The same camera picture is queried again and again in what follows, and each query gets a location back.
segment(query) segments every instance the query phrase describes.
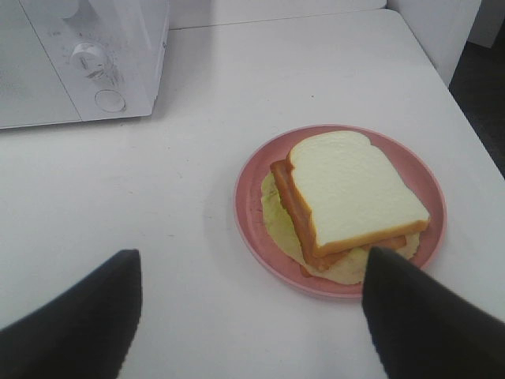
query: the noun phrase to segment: white bread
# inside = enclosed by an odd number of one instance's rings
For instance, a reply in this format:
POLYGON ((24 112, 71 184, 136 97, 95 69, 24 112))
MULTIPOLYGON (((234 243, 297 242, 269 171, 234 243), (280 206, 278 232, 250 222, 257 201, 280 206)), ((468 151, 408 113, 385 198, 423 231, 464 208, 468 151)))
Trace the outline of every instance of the white bread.
POLYGON ((428 226, 424 205, 361 133, 343 130, 306 138, 286 161, 296 198, 310 215, 306 232, 314 237, 314 257, 428 226))

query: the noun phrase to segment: table surface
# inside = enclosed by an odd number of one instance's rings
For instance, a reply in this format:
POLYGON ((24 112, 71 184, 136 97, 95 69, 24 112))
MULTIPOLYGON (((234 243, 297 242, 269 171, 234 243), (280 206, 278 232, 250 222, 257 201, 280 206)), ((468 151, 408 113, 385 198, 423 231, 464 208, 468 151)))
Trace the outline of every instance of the table surface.
POLYGON ((170 0, 170 28, 379 9, 386 0, 170 0))
POLYGON ((121 378, 385 377, 358 301, 261 267, 234 223, 242 165, 322 123, 414 150, 439 179, 447 236, 427 271, 505 319, 505 181, 389 10, 172 31, 150 118, 0 133, 0 326, 124 248, 144 307, 121 378))

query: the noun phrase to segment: microwave knob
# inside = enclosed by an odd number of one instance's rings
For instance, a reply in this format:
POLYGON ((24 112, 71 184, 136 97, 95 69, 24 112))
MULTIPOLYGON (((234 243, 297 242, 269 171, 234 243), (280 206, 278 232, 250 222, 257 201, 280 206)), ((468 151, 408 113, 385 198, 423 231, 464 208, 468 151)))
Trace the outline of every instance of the microwave knob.
POLYGON ((112 68, 112 59, 96 43, 79 43, 70 55, 70 64, 89 79, 98 79, 112 68))

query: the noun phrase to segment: white microwave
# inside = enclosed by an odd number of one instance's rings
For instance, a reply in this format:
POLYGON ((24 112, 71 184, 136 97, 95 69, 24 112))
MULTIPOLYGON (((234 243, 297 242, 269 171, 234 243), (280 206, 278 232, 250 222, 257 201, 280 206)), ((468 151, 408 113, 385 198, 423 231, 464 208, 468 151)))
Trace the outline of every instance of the white microwave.
POLYGON ((152 113, 168 0, 0 0, 0 128, 152 113))

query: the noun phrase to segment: plate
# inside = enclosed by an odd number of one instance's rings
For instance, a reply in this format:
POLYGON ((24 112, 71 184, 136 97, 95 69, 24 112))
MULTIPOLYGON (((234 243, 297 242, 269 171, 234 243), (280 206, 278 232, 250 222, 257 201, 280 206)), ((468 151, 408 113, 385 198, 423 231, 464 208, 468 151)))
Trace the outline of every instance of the plate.
POLYGON ((416 255, 410 260, 423 268, 440 247, 446 226, 446 207, 442 191, 429 168, 408 148, 383 134, 354 126, 308 126, 284 133, 267 142, 249 158, 235 187, 235 219, 245 244, 256 259, 270 272, 297 289, 316 296, 359 298, 362 284, 345 285, 323 278, 305 278, 300 266, 285 255, 271 239, 263 223, 261 182, 270 171, 270 163, 286 158, 299 141, 316 134, 334 130, 353 130, 370 138, 389 158, 404 183, 415 192, 428 209, 431 220, 421 233, 416 255))

